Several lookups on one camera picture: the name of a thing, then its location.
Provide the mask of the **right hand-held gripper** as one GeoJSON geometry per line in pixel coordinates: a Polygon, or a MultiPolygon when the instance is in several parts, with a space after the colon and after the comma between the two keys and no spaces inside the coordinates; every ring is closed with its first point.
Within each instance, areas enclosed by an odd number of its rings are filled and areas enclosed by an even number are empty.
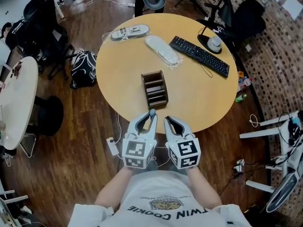
{"type": "Polygon", "coordinates": [[[199,140],[192,134],[190,126],[180,118],[167,116],[164,118],[164,129],[168,141],[165,146],[176,168],[186,169],[197,166],[201,157],[201,149],[199,140]]]}

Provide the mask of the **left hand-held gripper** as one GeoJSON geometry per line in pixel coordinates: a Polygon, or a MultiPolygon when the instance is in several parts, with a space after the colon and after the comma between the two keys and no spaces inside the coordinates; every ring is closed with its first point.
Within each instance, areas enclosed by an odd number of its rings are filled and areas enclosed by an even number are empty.
{"type": "Polygon", "coordinates": [[[122,159],[124,166],[146,169],[151,161],[157,141],[155,139],[158,117],[145,112],[129,123],[128,133],[123,139],[122,159]]]}

